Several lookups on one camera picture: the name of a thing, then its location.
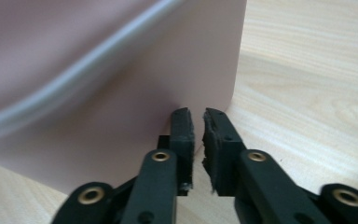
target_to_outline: wooden table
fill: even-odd
[[[358,1],[249,0],[227,114],[299,186],[358,189]],[[233,200],[211,194],[202,157],[178,223],[238,223]],[[0,167],[0,223],[49,223],[65,198]]]

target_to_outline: wood grain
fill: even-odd
[[[227,114],[299,186],[358,189],[358,1],[248,1]],[[233,200],[211,194],[202,157],[178,223],[238,223]],[[0,223],[49,223],[65,198],[0,167]]]

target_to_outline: pink box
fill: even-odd
[[[231,100],[245,0],[0,0],[0,165],[68,193]]]

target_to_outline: light wood surface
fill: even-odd
[[[358,1],[249,0],[227,114],[299,186],[358,189]],[[178,223],[238,223],[233,200],[211,194],[202,157]],[[49,223],[65,199],[0,167],[0,223]]]

